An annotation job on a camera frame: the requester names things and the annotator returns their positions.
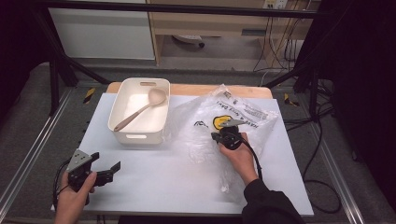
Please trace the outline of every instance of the plastic storage bin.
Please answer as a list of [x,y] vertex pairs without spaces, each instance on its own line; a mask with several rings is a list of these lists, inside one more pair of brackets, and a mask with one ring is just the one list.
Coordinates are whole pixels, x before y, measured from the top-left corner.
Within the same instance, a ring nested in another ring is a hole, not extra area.
[[[149,103],[151,88],[163,89],[166,99],[160,105],[147,108],[119,132],[114,128],[124,119]],[[160,144],[163,141],[163,127],[169,110],[170,83],[163,78],[125,79],[117,94],[108,119],[108,128],[123,145]]]

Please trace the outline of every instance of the gray carpet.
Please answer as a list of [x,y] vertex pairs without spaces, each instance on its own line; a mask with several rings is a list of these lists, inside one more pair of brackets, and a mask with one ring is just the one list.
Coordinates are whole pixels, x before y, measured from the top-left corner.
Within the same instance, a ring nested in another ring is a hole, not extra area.
[[[257,86],[262,81],[262,74],[229,71],[209,74],[207,72],[162,69],[96,69],[96,72],[115,81],[122,81],[127,77],[164,77],[174,83],[225,83],[226,85],[242,84],[249,86]],[[48,77],[48,70],[43,67],[37,68],[32,73],[21,94],[21,100],[12,108],[8,120],[1,127],[1,158],[12,158],[1,164],[0,190],[2,192],[17,171],[27,150],[33,144],[47,119],[50,111]],[[269,75],[265,78],[265,81],[271,78],[272,76]],[[87,121],[91,119],[101,92],[106,90],[106,86],[97,88],[90,103],[84,105],[82,101],[87,90],[88,87],[74,89],[71,101],[38,157],[14,204],[12,204],[7,217],[53,217],[53,213],[50,211],[51,188],[56,169],[78,147],[78,141],[84,135],[83,130],[88,127]],[[284,104],[283,93],[275,92],[274,97],[278,100],[284,119],[305,118],[304,111],[300,106]],[[336,118],[328,116],[322,120],[322,123],[326,141],[332,149],[332,153],[345,176],[365,221],[370,223],[396,223],[394,212],[389,208],[365,165],[351,159],[350,149]],[[290,131],[289,137],[297,163],[302,171],[313,153],[316,141],[308,125]],[[307,177],[332,184],[319,154],[314,159]],[[336,199],[328,189],[317,185],[307,185],[307,188],[309,197],[314,203],[327,209],[336,206]],[[307,222],[348,223],[348,218],[343,209],[331,215],[322,213],[317,209],[314,209],[314,212],[314,217],[305,218]],[[87,215],[83,218],[95,219],[95,216]]]

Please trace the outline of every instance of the ladle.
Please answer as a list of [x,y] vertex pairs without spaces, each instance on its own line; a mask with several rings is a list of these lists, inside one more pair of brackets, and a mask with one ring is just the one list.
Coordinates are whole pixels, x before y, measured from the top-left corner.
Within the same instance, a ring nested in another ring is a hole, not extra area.
[[148,91],[148,105],[143,106],[138,111],[134,112],[131,116],[121,121],[115,128],[114,132],[119,132],[125,126],[127,126],[132,120],[134,120],[139,114],[141,114],[147,108],[159,105],[166,99],[166,93],[164,90],[159,88],[152,88]]

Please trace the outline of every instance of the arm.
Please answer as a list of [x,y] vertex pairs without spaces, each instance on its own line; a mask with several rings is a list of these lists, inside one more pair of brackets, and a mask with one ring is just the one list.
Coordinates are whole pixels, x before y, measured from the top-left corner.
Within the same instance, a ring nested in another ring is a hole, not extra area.
[[242,211],[244,223],[304,223],[283,192],[269,190],[258,178],[253,155],[245,144],[236,150],[230,150],[220,144],[219,150],[230,160],[246,185],[244,193],[247,206]]
[[88,193],[93,192],[93,184],[96,180],[96,172],[88,175],[84,185],[78,192],[68,187],[68,173],[64,172],[59,194],[58,209],[56,211],[55,224],[73,224],[78,221],[84,208]]

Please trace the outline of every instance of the transparent plastic bag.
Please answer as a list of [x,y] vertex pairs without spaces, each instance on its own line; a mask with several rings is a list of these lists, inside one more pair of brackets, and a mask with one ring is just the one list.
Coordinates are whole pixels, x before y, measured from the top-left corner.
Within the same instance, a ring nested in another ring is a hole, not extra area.
[[232,95],[225,85],[220,85],[209,94],[170,109],[164,140],[182,139],[193,162],[216,162],[221,166],[219,181],[222,192],[230,193],[233,189],[242,192],[242,179],[219,153],[219,147],[211,137],[211,133],[219,131],[214,120],[220,117],[244,120],[246,123],[238,126],[239,132],[247,133],[250,145],[260,157],[278,113],[263,110],[247,99]]

